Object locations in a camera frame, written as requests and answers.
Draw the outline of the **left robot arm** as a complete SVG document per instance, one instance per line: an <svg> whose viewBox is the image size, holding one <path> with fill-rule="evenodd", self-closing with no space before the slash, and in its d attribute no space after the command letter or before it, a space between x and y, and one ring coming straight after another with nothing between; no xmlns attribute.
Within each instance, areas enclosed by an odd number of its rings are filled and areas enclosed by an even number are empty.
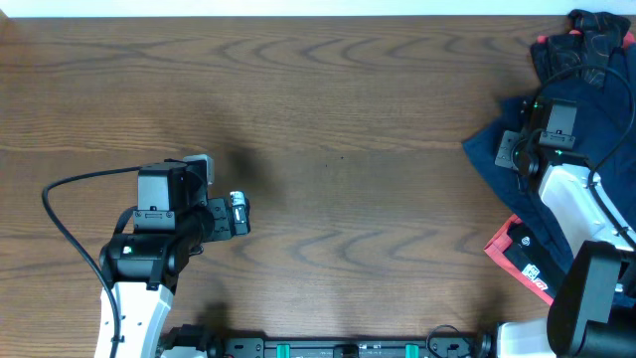
<svg viewBox="0 0 636 358"><path fill-rule="evenodd" d="M244 193L211 198L214 161L201 154L141 167L137 204L118 220L102 248L98 357L211 357L218 349L205 338L185 340L182 329L167 347L159 338L172 308L180 272L208 242L250 231Z"/></svg>

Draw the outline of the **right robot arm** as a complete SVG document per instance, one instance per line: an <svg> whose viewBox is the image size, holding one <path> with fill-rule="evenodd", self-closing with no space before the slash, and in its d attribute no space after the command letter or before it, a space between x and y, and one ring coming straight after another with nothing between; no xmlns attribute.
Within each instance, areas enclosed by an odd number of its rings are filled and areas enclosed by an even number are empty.
<svg viewBox="0 0 636 358"><path fill-rule="evenodd" d="M499 326L497 357L632 357L635 312L613 304L635 294L635 234L573 152L575 102L539 97L509 161L552 212L574 255L545 319Z"/></svg>

